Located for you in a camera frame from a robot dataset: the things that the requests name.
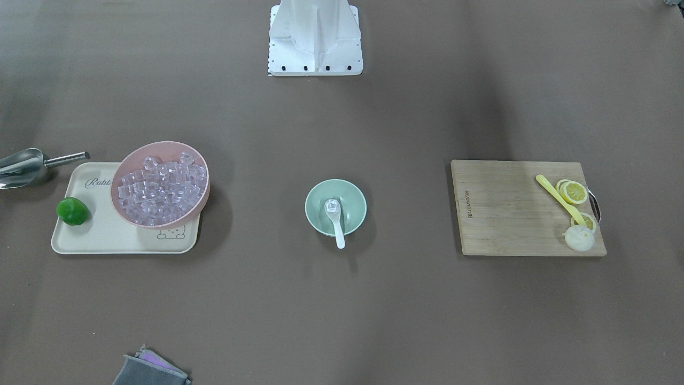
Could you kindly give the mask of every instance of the lemon slice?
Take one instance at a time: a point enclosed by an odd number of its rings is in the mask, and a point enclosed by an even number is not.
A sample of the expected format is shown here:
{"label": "lemon slice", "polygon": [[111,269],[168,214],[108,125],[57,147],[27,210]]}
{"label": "lemon slice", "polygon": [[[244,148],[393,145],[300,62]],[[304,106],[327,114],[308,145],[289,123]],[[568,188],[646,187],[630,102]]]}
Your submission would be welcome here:
{"label": "lemon slice", "polygon": [[[591,230],[592,233],[595,233],[598,225],[596,224],[596,220],[594,219],[594,217],[587,214],[586,212],[580,212],[579,214],[582,216],[582,218],[584,218],[584,221],[587,223],[587,227],[589,228],[589,230]],[[570,217],[570,226],[574,225],[578,225],[578,223],[573,217]]]}
{"label": "lemon slice", "polygon": [[560,181],[556,182],[556,191],[560,193],[560,185],[562,185],[564,182],[572,182],[569,179],[561,179]]}
{"label": "lemon slice", "polygon": [[560,185],[559,193],[566,202],[573,205],[584,203],[587,201],[587,197],[589,197],[587,189],[582,186],[581,183],[575,182],[574,180],[563,182]]}

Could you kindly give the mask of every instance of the brown table surface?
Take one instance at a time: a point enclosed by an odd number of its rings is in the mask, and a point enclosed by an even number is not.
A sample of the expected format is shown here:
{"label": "brown table surface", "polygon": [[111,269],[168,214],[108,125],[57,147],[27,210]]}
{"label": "brown table surface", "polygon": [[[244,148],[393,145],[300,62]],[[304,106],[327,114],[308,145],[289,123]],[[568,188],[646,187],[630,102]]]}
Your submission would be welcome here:
{"label": "brown table surface", "polygon": [[[275,1],[0,1],[0,153],[212,172],[175,256],[50,247],[75,165],[0,191],[0,382],[110,384],[143,344],[193,384],[684,382],[684,20],[660,0],[353,1],[356,77],[266,75]],[[464,257],[452,159],[581,162],[603,258]],[[321,180],[368,216],[339,251]]]}

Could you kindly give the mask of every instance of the lime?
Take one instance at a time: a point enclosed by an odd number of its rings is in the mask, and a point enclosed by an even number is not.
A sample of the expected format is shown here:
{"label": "lime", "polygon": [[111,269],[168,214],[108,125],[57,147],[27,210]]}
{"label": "lime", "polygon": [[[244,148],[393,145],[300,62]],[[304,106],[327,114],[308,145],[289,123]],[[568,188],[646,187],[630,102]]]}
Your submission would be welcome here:
{"label": "lime", "polygon": [[57,204],[57,216],[70,226],[83,224],[89,214],[88,207],[74,197],[66,197]]}

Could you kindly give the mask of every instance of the purple cloth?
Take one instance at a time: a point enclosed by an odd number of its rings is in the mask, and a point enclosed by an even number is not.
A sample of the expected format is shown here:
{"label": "purple cloth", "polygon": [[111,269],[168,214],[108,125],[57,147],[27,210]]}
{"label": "purple cloth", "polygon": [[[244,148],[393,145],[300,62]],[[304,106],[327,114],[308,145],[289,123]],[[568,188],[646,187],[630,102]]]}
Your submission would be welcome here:
{"label": "purple cloth", "polygon": [[182,371],[180,369],[169,364],[159,354],[155,353],[154,351],[151,351],[150,349],[145,349],[145,347],[140,348],[140,351],[135,354],[135,357],[137,357],[141,360],[145,360],[151,364],[155,364],[159,367],[170,369],[172,371],[177,371],[179,373],[182,373]]}

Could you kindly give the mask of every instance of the green bowl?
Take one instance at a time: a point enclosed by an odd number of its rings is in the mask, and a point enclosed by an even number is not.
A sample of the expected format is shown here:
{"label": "green bowl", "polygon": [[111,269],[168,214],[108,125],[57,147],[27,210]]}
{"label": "green bowl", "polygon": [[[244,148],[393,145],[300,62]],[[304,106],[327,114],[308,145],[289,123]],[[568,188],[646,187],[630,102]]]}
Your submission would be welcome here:
{"label": "green bowl", "polygon": [[304,212],[308,222],[327,236],[335,236],[332,221],[326,214],[325,202],[335,198],[342,207],[342,232],[351,234],[366,219],[366,198],[353,183],[342,179],[328,179],[314,186],[306,196]]}

